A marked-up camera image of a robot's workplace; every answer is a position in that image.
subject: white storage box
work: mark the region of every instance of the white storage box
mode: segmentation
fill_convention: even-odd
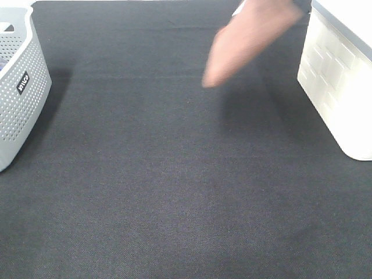
[[[341,149],[357,160],[372,160],[371,60],[371,45],[313,0],[298,81]]]
[[[31,7],[0,4],[0,171],[10,165],[34,126],[51,78],[31,19]]]

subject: basket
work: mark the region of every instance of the basket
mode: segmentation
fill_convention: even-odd
[[[32,7],[0,6],[0,171],[24,144],[52,84],[31,18]]]
[[[343,152],[371,161],[372,46],[312,5],[298,81]]]

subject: gray plastic basket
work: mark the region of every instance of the gray plastic basket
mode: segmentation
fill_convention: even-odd
[[[52,84],[31,18],[32,7],[0,6],[0,171],[22,147],[47,99]]]

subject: basket rim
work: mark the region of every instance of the basket rim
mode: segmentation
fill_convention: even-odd
[[[5,67],[0,71],[0,81],[7,74],[7,72],[12,68],[14,63],[19,59],[19,57],[26,50],[31,40],[33,39],[33,29],[31,27],[31,14],[34,11],[34,9],[31,6],[22,6],[22,5],[17,6],[17,5],[2,4],[0,5],[0,9],[1,8],[15,8],[15,9],[22,8],[26,10],[24,14],[24,24],[26,27],[26,39],[24,40],[20,48],[17,50],[17,52],[13,55],[13,57],[9,60],[9,62],[5,65]]]

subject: black fabric surface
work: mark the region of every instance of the black fabric surface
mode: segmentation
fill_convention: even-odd
[[[372,277],[372,164],[296,81],[309,17],[201,88],[237,3],[34,5],[53,86],[0,174],[0,278]]]

